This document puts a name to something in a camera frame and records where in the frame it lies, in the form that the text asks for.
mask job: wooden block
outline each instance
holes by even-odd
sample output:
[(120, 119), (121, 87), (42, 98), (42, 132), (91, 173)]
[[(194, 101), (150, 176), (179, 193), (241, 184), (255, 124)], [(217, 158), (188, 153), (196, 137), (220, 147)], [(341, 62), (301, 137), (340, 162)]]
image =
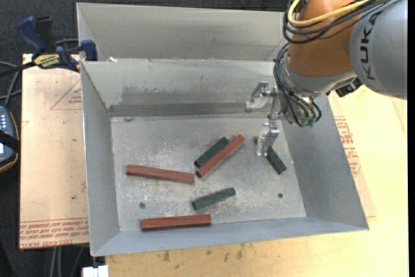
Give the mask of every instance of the wooden block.
[(226, 188), (226, 189), (223, 189), (222, 191), (218, 191), (216, 193), (206, 195), (204, 197), (200, 197), (197, 200), (194, 200), (192, 202), (192, 206), (193, 206), (193, 209), (199, 210), (199, 209), (211, 206), (212, 204), (216, 204), (218, 202), (226, 200), (234, 195), (236, 195), (234, 188)]
[(209, 226), (211, 215), (188, 215), (176, 217), (149, 218), (141, 221), (142, 231), (163, 230), (167, 228), (184, 228), (190, 226)]
[(277, 153), (274, 151), (273, 148), (271, 148), (271, 146), (269, 146), (267, 149), (266, 159), (268, 160), (268, 162), (270, 162), (271, 166), (279, 175), (285, 170), (287, 170), (283, 161), (278, 157)]
[(227, 155), (234, 151), (244, 141), (242, 135), (238, 135), (232, 141), (230, 141), (221, 151), (219, 151), (214, 157), (208, 160), (197, 172), (196, 175), (202, 178), (208, 172), (210, 172), (220, 161), (222, 161)]
[(182, 182), (184, 184), (192, 184), (195, 181), (195, 175), (193, 173), (157, 169), (142, 165), (128, 164), (126, 173), (130, 176), (141, 176), (143, 178)]
[(202, 167), (208, 160), (210, 160), (212, 157), (214, 157), (214, 155), (221, 151), (228, 143), (229, 140), (227, 138), (221, 138), (195, 161), (195, 166), (197, 168)]

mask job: cardboard sheet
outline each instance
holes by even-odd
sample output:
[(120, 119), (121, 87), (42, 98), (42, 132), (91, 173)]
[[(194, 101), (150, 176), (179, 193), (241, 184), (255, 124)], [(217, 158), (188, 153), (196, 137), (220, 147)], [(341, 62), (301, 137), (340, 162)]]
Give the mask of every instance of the cardboard sheet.
[[(22, 85), (19, 247), (88, 243), (80, 75), (34, 67), (23, 72)], [(375, 217), (341, 102), (335, 94), (330, 102), (365, 214)]]

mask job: gray metal bin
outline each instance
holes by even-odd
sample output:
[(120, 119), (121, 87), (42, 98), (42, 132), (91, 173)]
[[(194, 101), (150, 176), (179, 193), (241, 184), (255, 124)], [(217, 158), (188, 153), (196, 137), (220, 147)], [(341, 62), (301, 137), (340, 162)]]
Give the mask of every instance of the gray metal bin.
[[(284, 173), (255, 155), (270, 101), (250, 113), (244, 103), (260, 81), (274, 84), (281, 13), (78, 4), (78, 26), (100, 58), (81, 71), (92, 255), (368, 229), (326, 97), (315, 127), (278, 123)], [(238, 151), (193, 185), (125, 173), (128, 163), (194, 173), (238, 134)], [(226, 187), (236, 196), (197, 212), (211, 226), (141, 231), (141, 219), (196, 214), (193, 199)]]

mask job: yellow cable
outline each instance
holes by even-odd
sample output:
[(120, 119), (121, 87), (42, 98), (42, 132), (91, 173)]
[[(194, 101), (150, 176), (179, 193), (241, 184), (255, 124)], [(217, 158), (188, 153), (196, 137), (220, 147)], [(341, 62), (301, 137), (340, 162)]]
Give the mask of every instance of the yellow cable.
[(295, 27), (307, 27), (309, 25), (313, 25), (313, 24), (321, 22), (321, 21), (323, 21), (327, 18), (330, 18), (331, 16), (336, 16), (336, 15), (339, 15), (339, 14), (349, 12), (349, 11), (365, 4), (369, 0), (357, 1), (356, 3), (350, 4), (348, 6), (345, 6), (345, 7), (336, 9), (336, 10), (332, 10), (331, 12), (328, 12), (328, 13), (325, 13), (323, 15), (317, 16), (316, 18), (313, 18), (313, 19), (308, 19), (308, 20), (305, 20), (305, 21), (297, 21), (293, 18), (292, 15), (293, 15), (297, 5), (300, 3), (300, 1), (301, 0), (294, 0), (291, 4), (291, 6), (288, 10), (288, 14), (287, 14), (289, 23), (291, 23), (291, 25), (293, 25)]

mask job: red wooden stick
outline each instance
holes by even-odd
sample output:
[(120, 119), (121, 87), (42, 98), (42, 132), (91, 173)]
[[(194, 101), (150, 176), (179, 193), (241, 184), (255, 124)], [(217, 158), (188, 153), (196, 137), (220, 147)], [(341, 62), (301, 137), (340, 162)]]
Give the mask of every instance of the red wooden stick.
[(128, 164), (126, 173), (130, 176), (142, 176), (143, 178), (183, 182), (184, 184), (192, 184), (195, 181), (195, 175), (193, 173), (156, 169), (154, 167), (142, 165)]
[(209, 226), (211, 215), (188, 215), (177, 217), (149, 218), (141, 221), (142, 231), (162, 230), (166, 228), (183, 228), (190, 226)]
[(199, 178), (202, 178), (206, 173), (210, 172), (221, 160), (223, 160), (227, 155), (234, 151), (243, 141), (244, 137), (238, 135), (232, 141), (230, 141), (221, 151), (219, 151), (214, 157), (208, 160), (197, 172), (196, 175)]

